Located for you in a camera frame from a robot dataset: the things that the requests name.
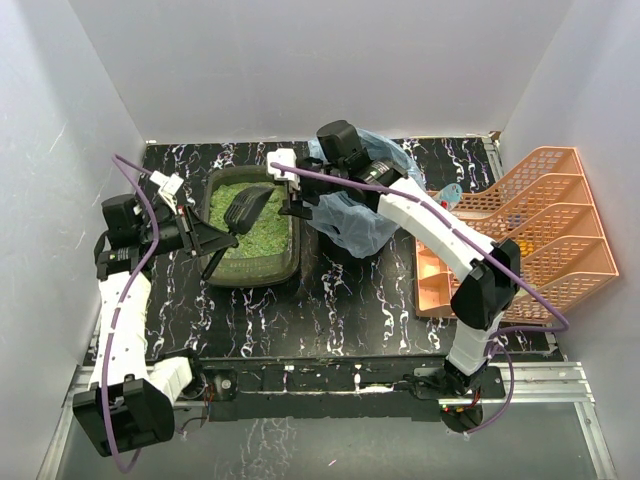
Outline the black litter scoop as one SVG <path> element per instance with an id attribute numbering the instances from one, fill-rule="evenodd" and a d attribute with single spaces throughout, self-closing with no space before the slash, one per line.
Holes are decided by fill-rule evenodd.
<path id="1" fill-rule="evenodd" d="M 274 191 L 273 187 L 252 185 L 240 191 L 231 201 L 224 214 L 228 233 L 235 243 L 217 249 L 201 274 L 202 280 L 208 280 L 229 248 L 238 246 L 237 236 L 247 234 L 256 223 Z"/>

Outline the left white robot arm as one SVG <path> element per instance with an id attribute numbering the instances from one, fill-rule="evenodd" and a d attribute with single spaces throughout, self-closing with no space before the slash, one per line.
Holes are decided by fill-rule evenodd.
<path id="1" fill-rule="evenodd" d="M 102 214 L 107 229 L 94 248 L 101 296 L 98 353 L 87 390 L 73 398 L 73 413 L 97 452 L 109 457 L 170 440 L 176 401 L 204 388 L 202 369 L 188 349 L 146 361 L 151 260 L 178 251 L 207 257 L 238 241 L 189 206 L 159 203 L 146 216 L 133 194 L 105 200 Z"/>

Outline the blue plastic bag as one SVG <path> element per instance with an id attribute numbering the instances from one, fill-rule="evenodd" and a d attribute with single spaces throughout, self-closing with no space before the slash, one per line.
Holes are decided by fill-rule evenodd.
<path id="1" fill-rule="evenodd" d="M 362 146 L 373 160 L 392 160 L 406 169 L 423 191 L 426 190 L 416 161 L 400 145 L 388 137 L 361 128 L 357 128 L 357 132 Z M 307 224 L 355 258 L 376 254 L 398 229 L 396 223 L 352 200 L 344 191 L 322 195 L 318 206 L 308 203 L 306 206 L 312 212 L 312 219 Z"/>

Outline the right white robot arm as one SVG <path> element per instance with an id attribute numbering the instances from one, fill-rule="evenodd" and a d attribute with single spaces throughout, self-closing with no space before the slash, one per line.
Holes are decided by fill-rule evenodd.
<path id="1" fill-rule="evenodd" d="M 521 285 L 521 253 L 431 197 L 414 160 L 393 140 L 345 120 L 322 126 L 298 157 L 280 148 L 267 172 L 288 188 L 281 214 L 301 218 L 356 258 L 376 254 L 404 229 L 459 282 L 451 298 L 456 334 L 444 370 L 463 390 L 486 367 L 489 343 Z"/>

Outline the dark green litter box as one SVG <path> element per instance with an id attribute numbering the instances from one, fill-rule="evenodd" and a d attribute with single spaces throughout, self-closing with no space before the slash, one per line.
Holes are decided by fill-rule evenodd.
<path id="1" fill-rule="evenodd" d="M 201 216 L 209 221 L 210 198 L 215 189 L 223 185 L 244 182 L 268 182 L 284 187 L 283 184 L 275 183 L 262 165 L 218 170 L 208 180 Z M 255 288 L 279 284 L 291 278 L 298 270 L 300 263 L 300 220 L 291 216 L 286 217 L 289 219 L 290 236 L 284 253 L 253 259 L 223 257 L 207 282 L 224 288 Z"/>

